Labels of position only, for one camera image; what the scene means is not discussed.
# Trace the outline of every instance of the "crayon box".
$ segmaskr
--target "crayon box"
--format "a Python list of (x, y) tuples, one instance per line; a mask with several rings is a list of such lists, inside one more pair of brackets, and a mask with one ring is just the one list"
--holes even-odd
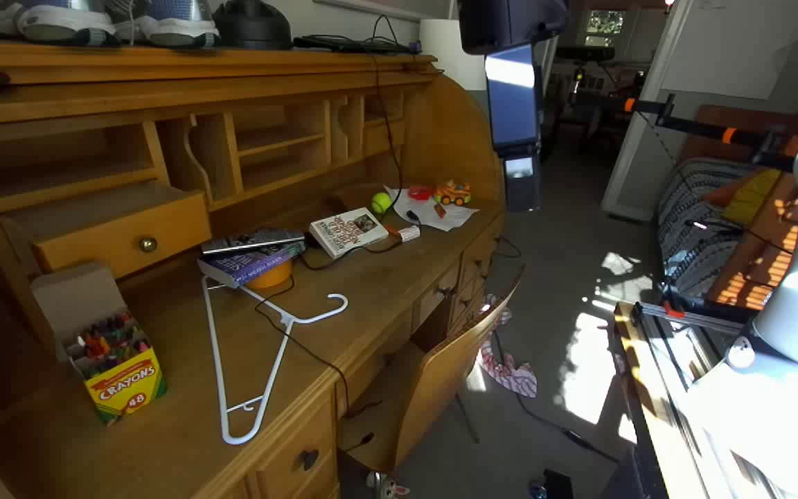
[(152, 341), (106, 262), (41, 274), (34, 295), (56, 335), (56, 358), (78, 370), (106, 423), (163, 395), (166, 378)]

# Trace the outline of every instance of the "small box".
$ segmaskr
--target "small box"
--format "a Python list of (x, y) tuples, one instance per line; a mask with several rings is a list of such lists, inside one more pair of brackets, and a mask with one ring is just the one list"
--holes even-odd
[(106, 423), (117, 423), (166, 390), (155, 348), (128, 309), (87, 327), (63, 342), (63, 351)]
[(254, 283), (260, 274), (279, 268), (286, 259), (290, 262), (290, 256), (302, 251), (306, 251), (306, 240), (290, 238), (282, 244), (268, 244), (268, 245), (254, 245), (254, 250), (202, 255), (196, 262), (206, 277), (227, 287), (241, 287), (241, 284)]
[(166, 390), (155, 348), (108, 266), (84, 262), (41, 274), (34, 280), (34, 295), (54, 327), (59, 359), (84, 377), (106, 423), (138, 413)]

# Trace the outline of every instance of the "white wire hanger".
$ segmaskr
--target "white wire hanger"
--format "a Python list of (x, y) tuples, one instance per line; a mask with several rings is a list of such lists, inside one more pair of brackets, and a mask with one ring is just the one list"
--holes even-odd
[[(324, 319), (332, 319), (339, 312), (346, 309), (350, 299), (344, 294), (326, 294), (326, 299), (339, 301), (332, 309), (324, 309), (320, 316), (295, 316), (289, 312), (286, 306), (268, 301), (266, 295), (238, 284), (241, 294), (252, 295), (254, 301), (272, 306), (275, 312), (279, 312), (279, 323), (286, 327), (282, 330), (282, 341), (279, 341), (279, 348), (278, 348), (278, 358), (268, 367), (268, 377), (266, 377), (266, 385), (263, 385), (263, 392), (252, 395), (252, 399), (245, 399), (238, 405), (227, 405), (227, 383), (224, 383), (224, 367), (221, 367), (221, 345), (217, 341), (217, 319), (213, 319), (213, 306), (211, 306), (211, 290), (218, 290), (218, 287), (229, 287), (229, 284), (218, 284), (207, 277), (202, 277), (202, 295), (206, 295), (206, 312), (207, 312), (207, 335), (211, 335), (211, 358), (213, 358), (213, 378), (217, 378), (217, 401), (218, 401), (218, 416), (221, 416), (221, 437), (224, 444), (229, 446), (241, 446), (241, 444), (249, 444), (257, 433), (260, 433), (260, 423), (263, 423), (263, 416), (266, 416), (266, 405), (268, 405), (268, 395), (272, 395), (272, 387), (278, 383), (278, 373), (279, 373), (279, 366), (282, 366), (282, 354), (286, 354), (286, 345), (290, 341), (290, 333), (295, 333), (295, 323), (315, 323), (315, 322), (324, 322)], [(245, 410), (245, 413), (254, 413), (254, 423), (245, 433), (245, 435), (232, 435), (229, 430), (229, 413), (235, 410)]]

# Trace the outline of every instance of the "desk drawer handle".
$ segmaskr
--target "desk drawer handle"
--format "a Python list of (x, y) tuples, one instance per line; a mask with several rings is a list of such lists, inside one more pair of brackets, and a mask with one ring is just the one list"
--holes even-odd
[(320, 448), (306, 448), (296, 460), (306, 471), (310, 471), (320, 463)]
[(138, 250), (142, 250), (142, 251), (155, 251), (155, 250), (157, 250), (157, 238), (142, 236), (142, 238), (138, 238)]

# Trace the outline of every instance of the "paper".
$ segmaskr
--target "paper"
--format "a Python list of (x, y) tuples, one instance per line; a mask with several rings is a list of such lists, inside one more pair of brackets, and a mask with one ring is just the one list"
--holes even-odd
[(407, 187), (403, 187), (399, 198), (394, 202), (394, 209), (411, 225), (426, 225), (443, 232), (462, 227), (477, 214), (477, 208), (437, 205), (433, 197), (412, 198), (407, 197)]

